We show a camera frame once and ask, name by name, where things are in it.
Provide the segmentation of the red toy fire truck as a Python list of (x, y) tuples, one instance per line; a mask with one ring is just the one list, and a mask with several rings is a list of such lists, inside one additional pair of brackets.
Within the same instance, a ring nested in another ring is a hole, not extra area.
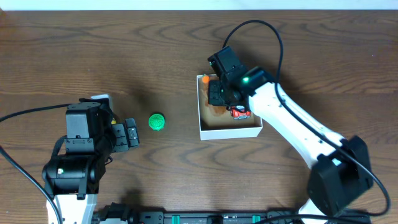
[(251, 117), (251, 112), (241, 105), (232, 107), (230, 113), (233, 119), (248, 119)]

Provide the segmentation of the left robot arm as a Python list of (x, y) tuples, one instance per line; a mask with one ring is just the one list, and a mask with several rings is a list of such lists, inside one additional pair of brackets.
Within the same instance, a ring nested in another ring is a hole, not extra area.
[(53, 150), (42, 178), (49, 223), (91, 223), (110, 155), (139, 146), (136, 122), (116, 123), (108, 95), (81, 98), (66, 111), (65, 153)]

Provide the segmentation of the green ribbed toy top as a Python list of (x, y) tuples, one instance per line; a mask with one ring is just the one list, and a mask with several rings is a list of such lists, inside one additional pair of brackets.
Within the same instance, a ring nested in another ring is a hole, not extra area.
[(149, 117), (148, 124), (154, 131), (160, 131), (165, 127), (165, 117), (160, 113), (154, 113)]

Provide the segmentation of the brown plush toy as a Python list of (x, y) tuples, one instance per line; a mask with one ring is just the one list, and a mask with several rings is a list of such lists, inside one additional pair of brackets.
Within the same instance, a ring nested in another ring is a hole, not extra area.
[(208, 102), (208, 89), (211, 80), (217, 80), (215, 74), (203, 74), (198, 79), (198, 91), (199, 91), (199, 105), (200, 113), (202, 117), (214, 116), (219, 117), (227, 112), (223, 106), (213, 106)]

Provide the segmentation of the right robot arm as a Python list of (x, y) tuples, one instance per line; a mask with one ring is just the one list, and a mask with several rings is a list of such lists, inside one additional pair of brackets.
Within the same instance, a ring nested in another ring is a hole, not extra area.
[(269, 123), (308, 165), (309, 200), (301, 214), (338, 217), (373, 186), (368, 147), (358, 136), (345, 139), (310, 116), (261, 67), (248, 70), (230, 47), (208, 58), (217, 78), (208, 83), (208, 102), (246, 110)]

